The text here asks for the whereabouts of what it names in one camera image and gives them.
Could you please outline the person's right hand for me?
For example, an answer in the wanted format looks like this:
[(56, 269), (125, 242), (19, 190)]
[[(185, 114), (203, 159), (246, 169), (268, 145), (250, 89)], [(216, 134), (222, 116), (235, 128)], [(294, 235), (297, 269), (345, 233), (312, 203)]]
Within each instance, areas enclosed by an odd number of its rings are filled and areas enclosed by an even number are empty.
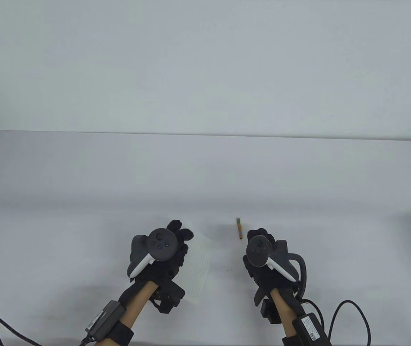
[(306, 284), (300, 280), (299, 272), (290, 262), (287, 241), (275, 240), (266, 229), (259, 228), (247, 232), (248, 244), (255, 237), (266, 239), (262, 247), (276, 254), (276, 263), (283, 269), (283, 272), (279, 272), (276, 268), (271, 269), (267, 264), (261, 267), (253, 265), (249, 259), (253, 257), (251, 252), (246, 252), (242, 257), (248, 274), (259, 287), (254, 297), (255, 305), (258, 306), (264, 298), (275, 302), (276, 300), (271, 295), (271, 292), (275, 290), (288, 306), (288, 310), (292, 310), (297, 316), (304, 314), (299, 296), (303, 295)]

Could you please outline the person's left hand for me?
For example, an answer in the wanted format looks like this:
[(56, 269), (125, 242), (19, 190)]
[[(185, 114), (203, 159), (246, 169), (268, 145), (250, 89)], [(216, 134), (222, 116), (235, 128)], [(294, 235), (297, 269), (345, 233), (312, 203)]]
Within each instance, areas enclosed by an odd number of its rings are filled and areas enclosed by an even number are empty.
[(122, 293), (118, 301), (127, 307), (148, 282), (153, 282), (158, 287), (149, 301), (159, 313), (168, 314), (178, 306), (185, 291), (173, 282), (173, 278), (188, 252), (185, 242), (193, 237), (191, 230), (182, 228), (180, 220), (172, 220), (165, 229), (155, 229), (148, 236), (133, 237), (127, 275), (135, 283)]

